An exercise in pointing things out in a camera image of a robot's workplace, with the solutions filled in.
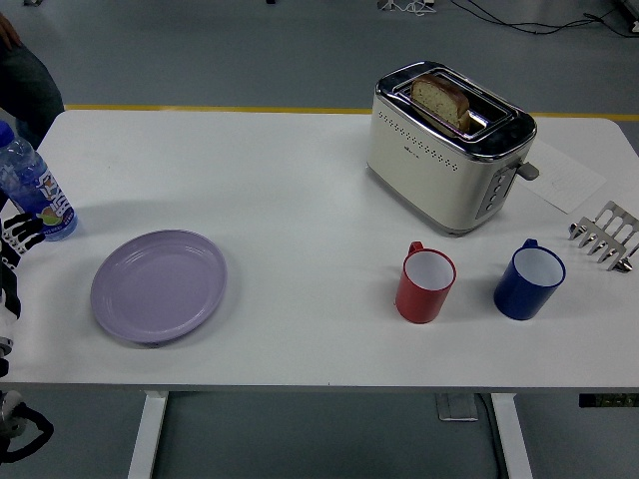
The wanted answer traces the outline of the person's hand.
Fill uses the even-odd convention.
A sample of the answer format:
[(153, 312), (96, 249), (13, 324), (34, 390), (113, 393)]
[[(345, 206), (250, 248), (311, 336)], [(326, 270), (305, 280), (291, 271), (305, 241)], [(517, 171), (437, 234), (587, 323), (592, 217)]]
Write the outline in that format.
[(14, 47), (22, 46), (19, 33), (3, 13), (0, 13), (0, 36), (1, 42), (9, 51), (11, 51)]

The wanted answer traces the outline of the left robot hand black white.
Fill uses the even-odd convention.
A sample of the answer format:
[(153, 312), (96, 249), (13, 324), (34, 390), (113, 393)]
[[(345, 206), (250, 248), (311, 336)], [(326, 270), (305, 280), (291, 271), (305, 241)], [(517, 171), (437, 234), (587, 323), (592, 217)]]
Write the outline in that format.
[(1, 347), (10, 349), (12, 329), (22, 312), (17, 267), (33, 246), (45, 239), (44, 223), (32, 214), (19, 214), (1, 225)]

